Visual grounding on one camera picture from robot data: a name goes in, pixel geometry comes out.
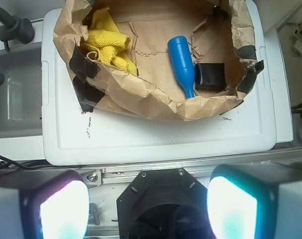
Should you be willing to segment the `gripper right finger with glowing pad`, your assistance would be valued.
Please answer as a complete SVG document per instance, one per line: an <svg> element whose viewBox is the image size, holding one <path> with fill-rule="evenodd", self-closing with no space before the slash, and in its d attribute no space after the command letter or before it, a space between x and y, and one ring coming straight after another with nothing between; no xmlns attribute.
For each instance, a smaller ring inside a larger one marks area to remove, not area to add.
<svg viewBox="0 0 302 239"><path fill-rule="evenodd" d="M207 211L218 239L302 239L302 163L218 165Z"/></svg>

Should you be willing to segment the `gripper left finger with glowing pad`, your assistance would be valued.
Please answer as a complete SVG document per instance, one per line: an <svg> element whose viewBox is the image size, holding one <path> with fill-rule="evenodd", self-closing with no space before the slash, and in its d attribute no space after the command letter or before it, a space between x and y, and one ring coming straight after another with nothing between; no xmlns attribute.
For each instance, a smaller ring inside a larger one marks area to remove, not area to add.
<svg viewBox="0 0 302 239"><path fill-rule="evenodd" d="M0 239L82 239L89 204L75 170L0 170Z"/></svg>

